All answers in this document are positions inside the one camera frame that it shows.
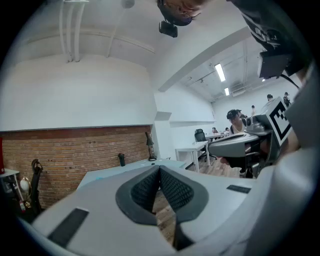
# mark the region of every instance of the qr-like tag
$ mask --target qr-like tag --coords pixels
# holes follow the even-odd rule
[[[281,100],[277,103],[272,111],[268,111],[267,118],[275,133],[276,139],[281,146],[288,137],[292,127],[285,116],[287,108]]]

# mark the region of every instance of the black stand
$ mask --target black stand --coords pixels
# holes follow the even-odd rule
[[[148,160],[149,160],[149,161],[155,161],[155,160],[157,160],[157,158],[156,158],[155,156],[151,156],[150,146],[149,146],[149,145],[148,145],[148,148],[149,148],[149,158],[148,158]]]

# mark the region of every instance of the brick wall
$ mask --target brick wall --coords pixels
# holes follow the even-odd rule
[[[31,162],[39,159],[39,198],[47,208],[76,190],[86,172],[119,166],[119,153],[126,164],[148,158],[145,132],[150,126],[1,132],[4,167],[31,181]]]

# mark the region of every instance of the black cap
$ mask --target black cap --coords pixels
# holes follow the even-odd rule
[[[173,16],[170,11],[164,7],[164,0],[157,0],[158,8],[160,9],[163,17],[165,20],[167,20],[170,24],[176,25],[176,26],[186,26],[189,25],[192,21],[192,18],[185,18],[184,20],[178,19],[175,16]]]
[[[230,120],[236,117],[236,115],[238,115],[238,109],[237,110],[232,109],[228,112],[228,114],[226,114],[226,118]]]

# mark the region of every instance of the black tumbler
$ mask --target black tumbler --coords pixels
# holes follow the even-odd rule
[[[118,158],[120,159],[120,165],[121,166],[125,166],[126,163],[125,163],[125,155],[124,154],[118,154]]]

